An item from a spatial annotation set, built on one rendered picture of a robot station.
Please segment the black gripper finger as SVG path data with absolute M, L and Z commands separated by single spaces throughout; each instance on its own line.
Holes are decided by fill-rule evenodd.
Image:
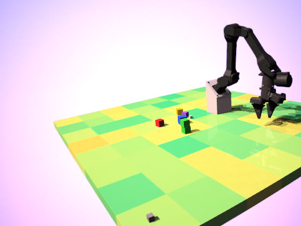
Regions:
M 261 118 L 261 113 L 262 113 L 262 108 L 265 106 L 265 105 L 259 105 L 259 104 L 254 104 L 254 103 L 251 103 L 255 109 L 255 113 L 256 113 L 256 116 L 258 119 Z
M 277 107 L 278 105 L 274 105 L 274 104 L 266 104 L 267 105 L 267 112 L 268 112 L 268 117 L 271 118 L 275 107 Z

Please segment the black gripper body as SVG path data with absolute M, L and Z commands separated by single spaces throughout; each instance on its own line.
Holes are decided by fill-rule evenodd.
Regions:
M 252 97 L 250 99 L 250 103 L 259 104 L 259 105 L 263 105 L 265 103 L 269 103 L 269 104 L 277 105 L 274 101 L 272 101 L 272 100 L 268 101 L 267 100 L 268 92 L 270 90 L 272 90 L 272 92 L 275 90 L 273 86 L 262 85 L 260 87 L 260 89 L 261 89 L 261 96 L 259 96 L 259 97 Z

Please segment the red block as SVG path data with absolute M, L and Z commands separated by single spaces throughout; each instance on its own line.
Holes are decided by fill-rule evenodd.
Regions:
M 157 127 L 164 126 L 164 120 L 163 119 L 157 119 L 157 120 L 155 120 L 155 123 L 156 123 Z

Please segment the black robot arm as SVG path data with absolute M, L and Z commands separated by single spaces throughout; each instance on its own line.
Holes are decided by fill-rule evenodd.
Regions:
M 216 85 L 212 86 L 218 94 L 226 92 L 225 89 L 227 87 L 237 83 L 240 79 L 240 73 L 236 71 L 236 50 L 239 36 L 244 37 L 250 49 L 256 56 L 257 65 L 261 71 L 261 73 L 258 75 L 262 76 L 261 85 L 291 87 L 293 79 L 290 75 L 290 72 L 281 72 L 276 61 L 271 55 L 265 52 L 263 46 L 258 41 L 251 28 L 246 28 L 234 23 L 225 26 L 223 30 L 224 37 L 227 41 L 227 65 L 224 75 L 218 78 L 218 83 Z M 286 94 L 278 94 L 276 93 L 276 90 L 273 92 L 270 90 L 267 95 L 267 100 L 272 100 L 276 104 L 283 104 L 283 102 L 286 100 Z

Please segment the purple block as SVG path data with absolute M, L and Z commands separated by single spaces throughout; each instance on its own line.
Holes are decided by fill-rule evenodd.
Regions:
M 189 117 L 189 112 L 184 111 L 184 112 L 182 112 L 182 115 L 186 115 L 187 117 Z

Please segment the yellow block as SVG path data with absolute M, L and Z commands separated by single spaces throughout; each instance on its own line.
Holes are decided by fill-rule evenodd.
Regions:
M 182 115 L 183 109 L 182 108 L 176 108 L 176 114 Z

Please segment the green block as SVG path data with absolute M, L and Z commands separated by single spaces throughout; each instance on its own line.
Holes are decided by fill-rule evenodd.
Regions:
M 191 133 L 191 126 L 185 127 L 185 128 L 183 128 L 183 127 L 181 126 L 181 128 L 182 128 L 182 133 L 184 133 L 184 134 L 189 134 L 189 133 Z
M 180 123 L 183 128 L 190 126 L 190 120 L 187 118 L 180 119 Z

